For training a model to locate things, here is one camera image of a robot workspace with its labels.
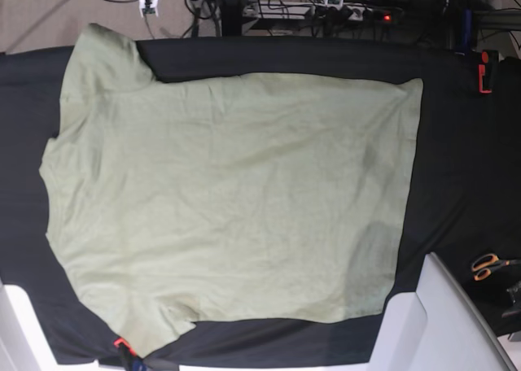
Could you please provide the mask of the red blue clamp bottom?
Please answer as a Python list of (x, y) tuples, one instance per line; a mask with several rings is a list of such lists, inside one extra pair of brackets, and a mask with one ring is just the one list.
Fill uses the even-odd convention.
[(133, 348), (123, 339), (118, 338), (113, 342), (121, 359), (124, 370), (126, 371), (147, 371), (148, 367), (139, 357)]

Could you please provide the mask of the white block left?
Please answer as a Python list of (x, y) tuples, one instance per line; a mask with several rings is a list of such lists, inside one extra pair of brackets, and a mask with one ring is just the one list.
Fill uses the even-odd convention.
[(1, 284), (2, 370), (99, 370), (87, 364), (60, 365), (43, 334), (27, 293), (19, 286)]

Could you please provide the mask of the green T-shirt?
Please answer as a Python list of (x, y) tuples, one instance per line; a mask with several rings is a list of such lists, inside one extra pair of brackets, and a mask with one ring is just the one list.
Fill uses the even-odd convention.
[(378, 314), (422, 90), (288, 73), (164, 83), (133, 40), (92, 24), (39, 170), (50, 248), (140, 356), (203, 321)]

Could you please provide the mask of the white block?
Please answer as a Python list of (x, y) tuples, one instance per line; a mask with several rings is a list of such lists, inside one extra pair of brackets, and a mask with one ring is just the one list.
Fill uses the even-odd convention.
[(415, 291), (387, 303), (368, 370), (515, 370), (497, 336), (440, 258)]
[(87, 364), (60, 365), (43, 334), (27, 293), (19, 286), (1, 284), (2, 370), (99, 370)]

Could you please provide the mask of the white block right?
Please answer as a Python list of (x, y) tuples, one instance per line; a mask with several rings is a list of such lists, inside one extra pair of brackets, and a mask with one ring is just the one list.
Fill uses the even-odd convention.
[(387, 303), (368, 370), (515, 370), (497, 336), (440, 258), (415, 291)]

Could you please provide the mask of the black table cloth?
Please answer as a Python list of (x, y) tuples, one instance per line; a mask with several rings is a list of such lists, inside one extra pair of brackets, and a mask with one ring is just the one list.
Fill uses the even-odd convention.
[[(405, 215), (395, 292), (413, 290), (424, 256), (435, 252), (497, 335), (507, 287), (519, 268), (475, 283), (471, 263), (488, 251), (520, 254), (520, 62), (497, 67), (490, 94), (478, 89), (477, 58), (375, 41), (311, 37), (200, 37), (141, 41), (165, 82), (249, 72), (298, 72), (394, 84), (420, 78), (422, 119)], [(59, 93), (71, 49), (1, 57), (1, 279), (29, 295), (58, 362), (115, 356), (116, 336), (74, 295), (45, 232), (42, 152), (59, 128)], [(319, 325), (266, 320), (203, 323), (157, 357), (175, 364), (290, 368), (367, 361), (380, 316)]]

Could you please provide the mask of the orange handled scissors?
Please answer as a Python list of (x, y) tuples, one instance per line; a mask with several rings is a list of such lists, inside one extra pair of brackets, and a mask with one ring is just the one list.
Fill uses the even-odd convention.
[(471, 272), (474, 281), (481, 282), (496, 271), (515, 265), (520, 265), (520, 259), (502, 259), (495, 253), (488, 253), (471, 264)]

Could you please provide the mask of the white power strip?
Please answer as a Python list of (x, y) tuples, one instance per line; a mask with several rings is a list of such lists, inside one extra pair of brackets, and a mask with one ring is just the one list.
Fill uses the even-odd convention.
[(341, 6), (311, 2), (251, 2), (243, 9), (243, 18), (253, 20), (304, 20), (325, 18), (326, 14), (339, 12), (349, 21), (373, 20), (385, 24), (395, 23), (404, 11), (399, 7), (377, 7), (358, 2), (348, 2)]

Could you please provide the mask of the red black clamp right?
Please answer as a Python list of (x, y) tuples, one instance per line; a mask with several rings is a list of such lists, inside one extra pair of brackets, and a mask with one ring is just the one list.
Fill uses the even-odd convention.
[(478, 84), (481, 94), (493, 92), (494, 81), (498, 69), (499, 53), (497, 50), (483, 50), (478, 64)]

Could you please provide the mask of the black device at right edge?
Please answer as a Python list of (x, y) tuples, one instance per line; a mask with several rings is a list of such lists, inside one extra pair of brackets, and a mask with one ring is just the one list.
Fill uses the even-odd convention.
[(516, 282), (514, 285), (509, 287), (506, 292), (510, 296), (511, 306), (507, 308), (502, 314), (502, 318), (515, 316), (520, 314), (521, 303), (520, 303), (520, 290), (521, 282)]

